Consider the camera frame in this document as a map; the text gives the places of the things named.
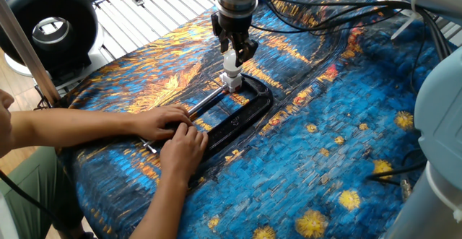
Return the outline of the person's right hand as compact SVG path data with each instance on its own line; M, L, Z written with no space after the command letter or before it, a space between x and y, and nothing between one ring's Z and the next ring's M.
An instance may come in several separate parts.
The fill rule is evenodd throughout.
M209 141L206 132L181 123L160 152L160 183L187 185L201 162Z

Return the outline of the person's left hand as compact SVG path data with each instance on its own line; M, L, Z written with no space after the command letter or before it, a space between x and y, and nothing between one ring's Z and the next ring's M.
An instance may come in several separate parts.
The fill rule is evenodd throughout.
M190 114L182 105L161 106L133 114L131 123L134 134L149 141L172 138L175 124L192 125Z

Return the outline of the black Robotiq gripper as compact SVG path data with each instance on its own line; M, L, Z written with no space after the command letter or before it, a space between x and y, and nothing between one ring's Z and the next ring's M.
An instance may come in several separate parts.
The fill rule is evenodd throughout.
M253 58L258 43L248 37L248 29L252 22L252 15L241 18L228 17L220 12L211 15L212 31L218 37L220 52L229 49L228 34L232 34L232 45L236 55L236 67Z

